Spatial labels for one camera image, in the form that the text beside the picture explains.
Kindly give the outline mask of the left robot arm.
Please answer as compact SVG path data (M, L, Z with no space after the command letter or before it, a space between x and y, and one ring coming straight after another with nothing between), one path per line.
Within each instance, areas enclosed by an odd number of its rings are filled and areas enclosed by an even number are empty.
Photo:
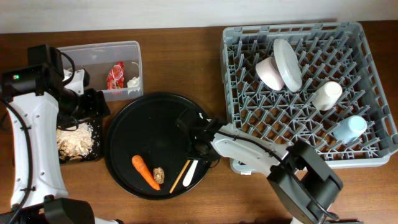
M15 162L11 211L1 214L1 223L105 223L88 202L68 197L56 140L58 129L108 116L104 94L87 87L90 76L84 70L65 78L66 54L55 47L30 47L27 57L26 67L1 75Z

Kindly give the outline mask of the orange carrot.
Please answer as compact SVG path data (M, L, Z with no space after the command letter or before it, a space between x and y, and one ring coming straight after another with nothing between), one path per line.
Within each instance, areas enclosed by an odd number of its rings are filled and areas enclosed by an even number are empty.
M152 173L146 166L143 158L140 155L135 155L132 157L132 164L134 168L140 173L140 175L144 178L144 180L154 189L160 190L160 185L155 181L152 176Z

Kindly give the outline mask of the grey plate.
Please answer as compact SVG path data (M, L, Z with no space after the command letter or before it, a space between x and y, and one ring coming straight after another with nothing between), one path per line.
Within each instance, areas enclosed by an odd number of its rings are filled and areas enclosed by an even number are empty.
M276 39L273 43L274 58L279 73L291 92L302 87L302 72L292 46L285 39Z

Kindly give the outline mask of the brown walnut lump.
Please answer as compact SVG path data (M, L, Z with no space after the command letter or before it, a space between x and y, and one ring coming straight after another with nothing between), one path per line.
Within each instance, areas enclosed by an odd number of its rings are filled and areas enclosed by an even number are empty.
M165 179L165 172L164 172L163 168L161 168L161 167L154 168L153 169L153 177L154 177L154 180L158 184L163 184L164 179Z

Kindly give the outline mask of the white paper cup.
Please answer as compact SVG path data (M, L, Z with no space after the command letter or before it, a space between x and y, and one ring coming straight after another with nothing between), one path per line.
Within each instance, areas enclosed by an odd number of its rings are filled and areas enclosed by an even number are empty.
M343 89L337 82L326 82L315 92L315 97L312 100L312 104L316 109L320 111L330 110L340 96L342 95Z

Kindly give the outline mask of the white tissue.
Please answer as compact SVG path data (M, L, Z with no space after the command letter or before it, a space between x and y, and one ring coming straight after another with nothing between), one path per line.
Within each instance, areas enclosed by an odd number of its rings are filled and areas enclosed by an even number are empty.
M134 77L127 82L127 87L140 89L140 83L141 83L140 78Z

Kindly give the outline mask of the white plastic fork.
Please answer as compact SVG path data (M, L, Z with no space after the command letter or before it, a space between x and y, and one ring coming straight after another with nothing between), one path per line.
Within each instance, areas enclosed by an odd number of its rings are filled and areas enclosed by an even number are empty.
M192 162L188 172L186 173L184 179L183 179L182 185L184 187L188 187L190 185L190 183L191 183L191 181L193 179L193 175L195 173L195 170L197 168L197 165L198 165L198 160L194 160Z

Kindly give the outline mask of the red snack wrapper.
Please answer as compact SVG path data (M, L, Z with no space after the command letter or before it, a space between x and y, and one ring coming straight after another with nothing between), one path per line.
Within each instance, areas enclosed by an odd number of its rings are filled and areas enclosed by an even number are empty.
M108 90L124 88L124 62L117 62L113 66L108 73L106 82Z

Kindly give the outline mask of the pink bowl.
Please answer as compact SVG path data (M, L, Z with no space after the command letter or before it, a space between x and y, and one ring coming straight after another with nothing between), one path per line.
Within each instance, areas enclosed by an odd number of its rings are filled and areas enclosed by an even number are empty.
M273 90L279 91L285 85L277 68L276 60L273 57L267 57L258 62L256 64L256 73L262 82Z

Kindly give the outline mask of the rice and peanut shell scraps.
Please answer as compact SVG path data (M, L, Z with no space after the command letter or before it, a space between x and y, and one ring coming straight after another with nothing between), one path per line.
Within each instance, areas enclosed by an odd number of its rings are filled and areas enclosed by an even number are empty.
M59 158L82 159L93 150L93 127L88 123L80 124L77 129L68 128L66 131L57 130L57 148Z

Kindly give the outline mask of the wooden chopstick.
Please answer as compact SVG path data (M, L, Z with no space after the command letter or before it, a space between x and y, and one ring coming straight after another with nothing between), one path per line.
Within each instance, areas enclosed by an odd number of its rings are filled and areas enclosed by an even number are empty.
M169 190L169 193L170 193L170 194L172 194L173 191L175 190L175 188L176 188L178 182L180 181L180 179L181 179L183 173L185 172L185 170L187 169L189 163L190 163L190 160L187 160L186 163L184 164L184 166L182 167L180 173L178 174L178 176L177 176L177 178L175 179L175 181L174 181L172 187L171 187L170 190Z

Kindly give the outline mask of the round black tray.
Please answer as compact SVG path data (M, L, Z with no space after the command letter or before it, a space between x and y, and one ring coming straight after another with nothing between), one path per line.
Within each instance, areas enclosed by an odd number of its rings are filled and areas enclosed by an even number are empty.
M112 120L104 140L106 167L125 191L147 200L167 200L193 189L206 176L210 164L200 161L188 187L178 183L169 193L187 161L189 138L175 124L186 109L205 111L194 101L172 93L144 95L125 106ZM132 164L140 155L149 170L165 172L160 190L154 190Z

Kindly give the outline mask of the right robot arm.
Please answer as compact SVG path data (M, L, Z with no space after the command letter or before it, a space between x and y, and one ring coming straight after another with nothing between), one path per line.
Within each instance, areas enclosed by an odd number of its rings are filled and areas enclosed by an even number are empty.
M190 108L177 118L176 125L190 140L189 159L213 162L227 157L256 169L301 223L339 219L329 208L343 189L342 180L311 145L303 141L291 146L268 142Z

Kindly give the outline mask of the blue cup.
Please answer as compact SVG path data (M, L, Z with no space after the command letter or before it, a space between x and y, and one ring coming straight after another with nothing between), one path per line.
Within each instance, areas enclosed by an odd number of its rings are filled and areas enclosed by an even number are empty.
M333 136L337 141L348 144L359 138L366 129L366 120L361 116L353 115L340 122L340 125L334 130Z

